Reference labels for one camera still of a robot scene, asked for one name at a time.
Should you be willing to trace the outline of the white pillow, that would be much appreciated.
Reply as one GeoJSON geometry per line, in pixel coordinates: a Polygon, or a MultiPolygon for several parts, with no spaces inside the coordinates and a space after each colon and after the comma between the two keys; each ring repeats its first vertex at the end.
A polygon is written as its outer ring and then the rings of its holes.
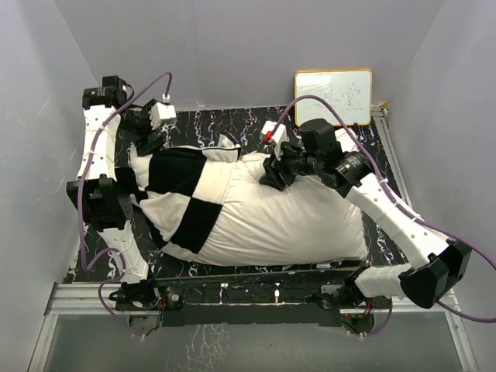
{"type": "Polygon", "coordinates": [[[278,191],[260,184],[266,155],[234,164],[222,210],[195,261],[216,266],[315,264],[365,260],[361,211],[317,176],[278,191]]]}

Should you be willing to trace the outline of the black white checkered pillowcase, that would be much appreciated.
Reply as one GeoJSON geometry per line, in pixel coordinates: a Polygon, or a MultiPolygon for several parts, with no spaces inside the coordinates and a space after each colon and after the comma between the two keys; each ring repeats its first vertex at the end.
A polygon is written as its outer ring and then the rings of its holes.
{"type": "Polygon", "coordinates": [[[222,211],[241,146],[221,135],[210,147],[161,147],[115,170],[146,216],[156,245],[179,260],[194,261],[222,211]]]}

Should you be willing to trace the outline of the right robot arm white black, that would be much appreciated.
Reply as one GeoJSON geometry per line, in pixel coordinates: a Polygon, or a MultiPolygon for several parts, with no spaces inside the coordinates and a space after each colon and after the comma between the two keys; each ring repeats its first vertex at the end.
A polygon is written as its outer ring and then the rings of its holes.
{"type": "Polygon", "coordinates": [[[403,265],[360,268],[345,281],[346,300],[354,307],[372,298],[406,297],[431,308],[464,276],[471,249],[466,243],[422,226],[396,194],[379,181],[363,153],[346,150],[335,128],[324,119],[300,125],[302,147],[289,143],[283,124],[267,121],[260,138],[273,145],[263,162],[261,184],[279,191],[298,176],[316,176],[328,188],[368,215],[407,258],[403,265]]]}

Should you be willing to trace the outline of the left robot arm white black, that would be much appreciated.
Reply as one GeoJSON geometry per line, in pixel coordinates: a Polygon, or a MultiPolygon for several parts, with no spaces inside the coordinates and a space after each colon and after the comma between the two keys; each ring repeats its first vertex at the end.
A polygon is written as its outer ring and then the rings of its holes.
{"type": "Polygon", "coordinates": [[[82,95],[84,149],[81,166],[66,192],[77,210],[79,252],[83,270],[109,255],[116,261],[118,281],[138,284],[146,281],[149,268],[133,236],[133,204],[129,191],[115,172],[117,132],[135,136],[139,155],[162,146],[161,131],[176,119],[170,96],[136,106],[141,94],[117,75],[105,76],[97,88],[82,95]]]}

